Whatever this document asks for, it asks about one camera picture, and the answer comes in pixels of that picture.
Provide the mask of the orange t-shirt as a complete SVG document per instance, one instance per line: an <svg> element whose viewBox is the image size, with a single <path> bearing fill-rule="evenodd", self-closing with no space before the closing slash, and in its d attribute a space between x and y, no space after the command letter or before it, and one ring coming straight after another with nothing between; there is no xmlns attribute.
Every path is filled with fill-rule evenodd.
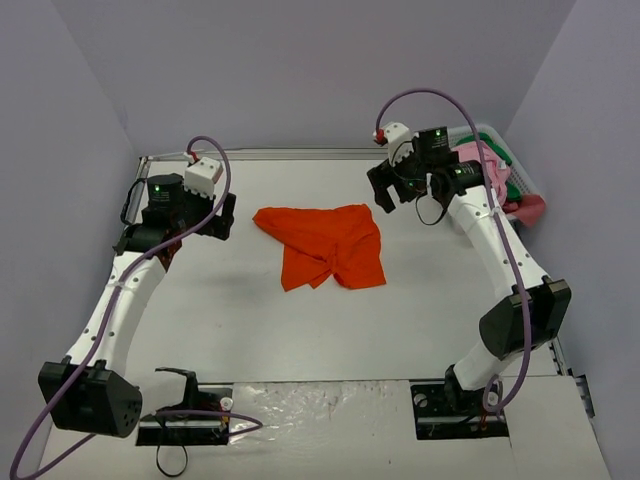
<svg viewBox="0 0 640 480"><path fill-rule="evenodd" d="M382 286L381 233L365 204L334 209L264 207L254 224L283 245L281 285L286 292L315 289L332 277L340 286Z"/></svg>

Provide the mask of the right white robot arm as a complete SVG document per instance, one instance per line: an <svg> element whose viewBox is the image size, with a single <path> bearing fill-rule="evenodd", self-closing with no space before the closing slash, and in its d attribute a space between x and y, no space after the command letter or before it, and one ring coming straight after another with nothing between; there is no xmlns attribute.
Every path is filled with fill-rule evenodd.
<svg viewBox="0 0 640 480"><path fill-rule="evenodd" d="M520 240L502 209L506 184L500 176L508 166L491 156L479 136L453 148L445 127L413 132L390 122L373 137L388 154L367 173L375 202L390 213L391 189L402 203L431 197L466 235L493 286L496 302L479 320L477 343L445 374L446 406L465 413L515 360L521 362L516 382L523 383L532 353L557 337L572 292Z"/></svg>

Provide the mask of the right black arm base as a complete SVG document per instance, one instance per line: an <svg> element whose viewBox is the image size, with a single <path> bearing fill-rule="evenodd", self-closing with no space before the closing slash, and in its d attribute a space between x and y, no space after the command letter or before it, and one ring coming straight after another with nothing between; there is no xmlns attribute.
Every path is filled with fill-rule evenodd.
<svg viewBox="0 0 640 480"><path fill-rule="evenodd" d="M482 440L508 438L503 415L487 413L482 392L471 392L462 405L453 406L443 380L410 383L414 427L419 441Z"/></svg>

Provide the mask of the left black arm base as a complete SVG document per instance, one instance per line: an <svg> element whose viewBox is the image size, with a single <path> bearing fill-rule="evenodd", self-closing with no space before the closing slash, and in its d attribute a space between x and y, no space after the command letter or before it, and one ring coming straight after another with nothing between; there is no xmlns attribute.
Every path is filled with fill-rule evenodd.
<svg viewBox="0 0 640 480"><path fill-rule="evenodd" d="M143 410L135 444L223 446L230 440L230 384L202 383L192 370L158 367L142 386Z"/></svg>

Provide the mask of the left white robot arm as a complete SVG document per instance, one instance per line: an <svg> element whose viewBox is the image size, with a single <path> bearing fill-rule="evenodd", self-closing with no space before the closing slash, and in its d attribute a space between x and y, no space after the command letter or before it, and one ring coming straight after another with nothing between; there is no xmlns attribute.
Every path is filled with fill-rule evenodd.
<svg viewBox="0 0 640 480"><path fill-rule="evenodd" d="M225 240L235 197L216 195L220 168L209 173L146 179L141 220L114 247L111 276L84 332L60 362L47 362L38 385L61 430L124 438L143 406L141 390L125 378L127 357L148 302L190 234Z"/></svg>

